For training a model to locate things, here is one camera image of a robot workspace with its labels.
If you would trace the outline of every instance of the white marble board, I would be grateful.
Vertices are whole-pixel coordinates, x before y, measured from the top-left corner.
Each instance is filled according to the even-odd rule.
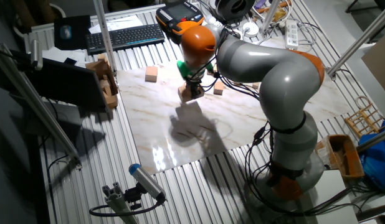
[[[251,143],[266,117],[259,102],[225,88],[182,104],[184,83],[176,61],[158,67],[156,83],[145,82],[145,68],[118,71],[117,80],[141,165],[150,174]],[[202,85],[213,77],[205,75]],[[346,100],[326,75],[305,110],[320,122],[350,111]]]

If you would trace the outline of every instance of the paper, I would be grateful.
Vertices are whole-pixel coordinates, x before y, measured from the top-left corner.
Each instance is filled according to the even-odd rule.
[[[77,61],[75,66],[86,68],[84,50],[60,50],[57,47],[52,47],[49,50],[43,50],[43,58],[56,62],[64,62],[67,58],[71,58]]]
[[[136,15],[129,16],[121,19],[115,19],[113,21],[107,22],[108,31],[126,29],[130,27],[142,26],[143,23],[137,18]],[[101,33],[100,25],[97,24],[89,28],[90,33],[97,34]]]

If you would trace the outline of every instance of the wooden block stack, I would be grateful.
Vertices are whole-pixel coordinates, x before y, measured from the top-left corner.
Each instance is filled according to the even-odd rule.
[[[108,107],[110,109],[116,108],[118,106],[118,98],[116,97],[118,88],[107,57],[104,54],[98,55],[98,61],[86,64],[86,68],[95,71]]]
[[[364,134],[376,134],[379,133],[380,130],[384,129],[385,126],[377,128],[375,125],[378,121],[382,120],[383,118],[379,118],[376,121],[373,121],[370,117],[374,113],[376,113],[378,110],[375,110],[374,112],[368,114],[368,109],[372,106],[373,104],[370,103],[367,107],[355,112],[354,115],[350,116],[349,118],[345,118],[345,123],[353,130],[353,132],[361,138],[362,135]],[[360,122],[364,121],[365,125],[364,128],[359,129],[357,127],[357,124]]]

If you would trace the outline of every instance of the keyboard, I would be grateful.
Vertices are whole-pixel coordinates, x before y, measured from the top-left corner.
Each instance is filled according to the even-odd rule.
[[[131,27],[110,31],[113,50],[123,50],[149,44],[164,42],[165,36],[159,24]],[[105,52],[101,33],[86,35],[87,53],[89,55]]]

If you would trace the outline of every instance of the computer monitor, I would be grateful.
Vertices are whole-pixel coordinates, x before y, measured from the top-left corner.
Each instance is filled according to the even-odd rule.
[[[31,61],[29,54],[15,50],[11,53],[25,63]],[[89,112],[109,111],[100,82],[92,70],[43,58],[42,70],[25,73],[40,96],[77,105]]]

